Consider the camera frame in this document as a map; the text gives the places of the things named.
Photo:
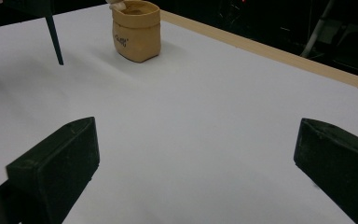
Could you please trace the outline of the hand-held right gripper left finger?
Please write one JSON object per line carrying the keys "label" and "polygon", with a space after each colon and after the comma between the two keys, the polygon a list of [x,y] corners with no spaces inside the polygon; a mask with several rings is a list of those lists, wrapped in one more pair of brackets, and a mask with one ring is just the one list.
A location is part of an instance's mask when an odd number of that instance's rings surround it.
{"label": "hand-held right gripper left finger", "polygon": [[7,166],[10,224],[62,224],[100,163],[95,118],[63,125]]}

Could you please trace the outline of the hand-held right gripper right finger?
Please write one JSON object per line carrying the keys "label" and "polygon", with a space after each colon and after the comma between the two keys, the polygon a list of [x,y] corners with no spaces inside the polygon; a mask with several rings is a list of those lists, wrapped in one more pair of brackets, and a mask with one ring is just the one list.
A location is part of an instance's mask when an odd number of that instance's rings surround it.
{"label": "hand-held right gripper right finger", "polygon": [[294,161],[358,224],[358,136],[323,121],[302,119]]}

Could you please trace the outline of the black pencil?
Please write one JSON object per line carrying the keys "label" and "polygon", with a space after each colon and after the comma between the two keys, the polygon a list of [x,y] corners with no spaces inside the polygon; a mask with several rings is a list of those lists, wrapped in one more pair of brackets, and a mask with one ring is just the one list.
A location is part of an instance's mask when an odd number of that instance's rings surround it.
{"label": "black pencil", "polygon": [[59,42],[59,38],[57,35],[53,16],[52,15],[46,16],[45,20],[48,25],[49,34],[50,34],[50,37],[52,40],[53,48],[55,50],[58,63],[59,63],[59,65],[64,65],[60,42]]}

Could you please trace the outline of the tan pen holder pot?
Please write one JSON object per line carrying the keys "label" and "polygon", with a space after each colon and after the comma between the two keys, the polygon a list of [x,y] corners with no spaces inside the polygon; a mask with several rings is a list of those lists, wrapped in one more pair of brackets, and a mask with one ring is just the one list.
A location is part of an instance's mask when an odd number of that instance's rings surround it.
{"label": "tan pen holder pot", "polygon": [[106,0],[112,11],[116,51],[126,59],[142,63],[161,50],[160,8],[143,0]]}

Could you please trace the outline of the light wooden table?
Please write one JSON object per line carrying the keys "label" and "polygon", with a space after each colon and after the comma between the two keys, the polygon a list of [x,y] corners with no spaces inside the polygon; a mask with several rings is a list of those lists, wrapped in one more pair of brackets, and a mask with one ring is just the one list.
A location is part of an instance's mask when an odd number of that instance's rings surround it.
{"label": "light wooden table", "polygon": [[351,85],[358,89],[358,76],[327,66],[321,63],[316,63],[309,59],[302,58],[295,54],[275,49],[268,45],[258,43],[254,40],[234,35],[232,33],[217,29],[210,25],[193,21],[191,19],[173,14],[171,12],[162,10],[160,12],[161,18],[171,24],[180,26],[187,30],[193,31],[200,35],[208,36],[217,41],[229,44],[238,49],[252,52],[259,56],[269,58],[273,61],[291,65],[293,67],[306,70],[319,76],[328,77],[336,81]]}

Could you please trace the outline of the white table sheet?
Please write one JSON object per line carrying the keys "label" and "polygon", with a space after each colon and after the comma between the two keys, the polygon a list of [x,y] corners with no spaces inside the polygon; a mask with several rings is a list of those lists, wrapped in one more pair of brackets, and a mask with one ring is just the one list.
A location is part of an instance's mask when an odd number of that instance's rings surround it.
{"label": "white table sheet", "polygon": [[105,6],[0,27],[0,182],[63,124],[96,119],[101,163],[65,224],[351,224],[295,165],[299,123],[358,135],[358,84],[167,16],[162,51],[116,53]]}

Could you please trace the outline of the white desk leg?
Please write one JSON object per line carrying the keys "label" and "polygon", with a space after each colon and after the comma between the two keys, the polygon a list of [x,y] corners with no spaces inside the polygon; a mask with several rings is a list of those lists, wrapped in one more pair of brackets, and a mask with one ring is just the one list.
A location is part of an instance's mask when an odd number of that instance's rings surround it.
{"label": "white desk leg", "polygon": [[328,19],[328,16],[329,16],[329,14],[333,8],[333,5],[335,4],[336,1],[337,0],[329,0],[328,4],[326,5],[326,7],[324,9],[322,16],[319,18],[312,34],[310,35],[307,45],[305,46],[305,48],[303,49],[303,51],[300,54],[301,57],[303,57],[303,58],[309,57],[310,52],[311,52],[314,44],[316,43],[316,40],[318,39],[319,34],[323,30],[324,24],[325,24],[326,20]]}

